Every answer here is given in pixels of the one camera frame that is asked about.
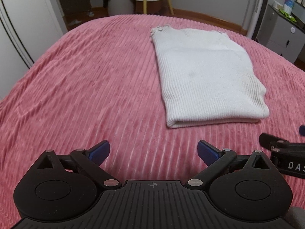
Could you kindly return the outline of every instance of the folded sweater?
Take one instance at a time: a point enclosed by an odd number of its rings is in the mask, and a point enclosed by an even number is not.
[[[226,33],[152,29],[168,127],[257,122],[266,88],[247,52]]]

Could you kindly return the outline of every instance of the pink bedspread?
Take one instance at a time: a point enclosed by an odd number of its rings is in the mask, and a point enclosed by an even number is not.
[[[269,118],[189,128],[166,127],[165,107],[150,29],[220,30],[248,52],[254,72],[267,88]],[[64,35],[0,102],[0,228],[20,217],[13,191],[46,149],[68,154],[107,139],[102,168],[126,179],[178,179],[205,168],[197,156],[201,139],[238,154],[262,149],[260,133],[305,142],[305,72],[246,37],[185,19],[124,15],[97,19]],[[305,207],[305,180],[285,177],[293,206]]]

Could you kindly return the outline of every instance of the white door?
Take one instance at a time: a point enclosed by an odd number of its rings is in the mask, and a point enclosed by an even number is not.
[[[34,62],[63,36],[49,3],[50,0],[3,0],[11,23]]]
[[[4,98],[28,70],[0,23],[0,97]]]

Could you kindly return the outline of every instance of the ribbed grip surface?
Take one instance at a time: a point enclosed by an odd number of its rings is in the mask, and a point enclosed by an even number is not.
[[[217,211],[204,192],[187,189],[180,181],[127,181],[123,188],[105,191],[90,211],[76,219],[59,223],[24,219],[14,228],[292,229],[283,219],[265,223],[231,219]]]

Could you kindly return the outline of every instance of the wooden floor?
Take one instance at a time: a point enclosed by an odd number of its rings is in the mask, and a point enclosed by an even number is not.
[[[93,17],[89,17],[87,15],[88,12],[81,12],[81,13],[76,13],[76,14],[71,14],[71,15],[65,15],[63,17],[63,20],[65,21],[67,30],[70,31],[70,30],[72,30],[72,29],[78,27],[79,25],[84,24],[88,21],[108,16],[107,9],[104,9],[103,7],[93,8],[92,12],[94,13]],[[69,24],[74,20],[81,21],[81,23],[69,26]]]

